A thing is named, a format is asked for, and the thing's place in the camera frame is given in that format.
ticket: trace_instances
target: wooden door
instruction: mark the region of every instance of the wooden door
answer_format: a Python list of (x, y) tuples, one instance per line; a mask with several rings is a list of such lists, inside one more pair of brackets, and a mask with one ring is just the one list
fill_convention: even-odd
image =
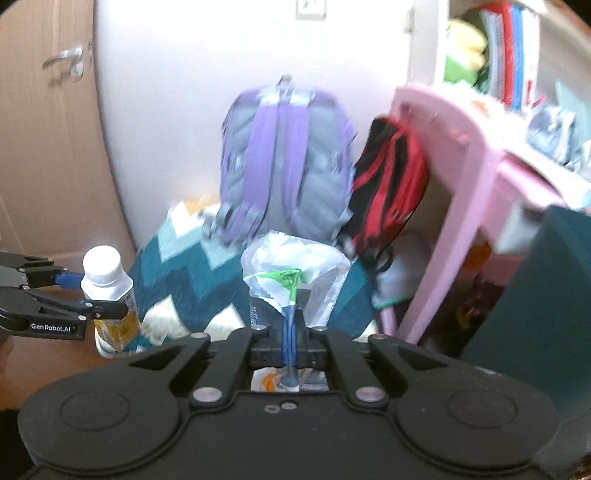
[[(80, 271), (96, 245), (134, 246), (105, 151), (92, 64), (93, 1), (19, 0), (0, 17), (0, 249)], [(83, 48), (83, 74), (51, 56)]]

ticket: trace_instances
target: brown floor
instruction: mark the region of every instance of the brown floor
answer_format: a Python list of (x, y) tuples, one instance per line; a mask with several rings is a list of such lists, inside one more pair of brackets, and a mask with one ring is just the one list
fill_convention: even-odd
[[(47, 293), (73, 299), (78, 293), (52, 290)], [(0, 376), (0, 410), (19, 408), (33, 392), (69, 375), (109, 362), (95, 348), (95, 333), (88, 325), (86, 340), (48, 340), (13, 337), (14, 349)]]

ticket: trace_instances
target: purple backpack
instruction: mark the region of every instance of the purple backpack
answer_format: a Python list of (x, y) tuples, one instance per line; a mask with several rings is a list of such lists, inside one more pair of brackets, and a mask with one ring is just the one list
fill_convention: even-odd
[(221, 208), (212, 229), (224, 244), (276, 230), (331, 243), (350, 218), (356, 132), (329, 94), (247, 90), (223, 123)]

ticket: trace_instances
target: transparent plastic bag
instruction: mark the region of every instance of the transparent plastic bag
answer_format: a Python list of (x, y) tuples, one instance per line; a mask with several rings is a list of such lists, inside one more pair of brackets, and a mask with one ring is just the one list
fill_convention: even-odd
[(334, 247), (280, 232), (269, 232), (255, 240), (242, 254), (241, 262), (251, 296), (265, 300), (282, 315), (295, 299), (292, 303), (289, 288), (265, 275), (289, 271), (290, 278), (297, 279), (297, 290), (309, 291), (302, 308), (308, 327), (326, 325), (351, 266)]

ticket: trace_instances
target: yellow label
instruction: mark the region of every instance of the yellow label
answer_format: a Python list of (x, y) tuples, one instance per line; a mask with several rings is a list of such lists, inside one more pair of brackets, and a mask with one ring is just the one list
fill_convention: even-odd
[(121, 320), (95, 320), (99, 336), (118, 352), (131, 343), (139, 332), (138, 309), (135, 305), (134, 289), (130, 289), (119, 300), (125, 302), (128, 314)]

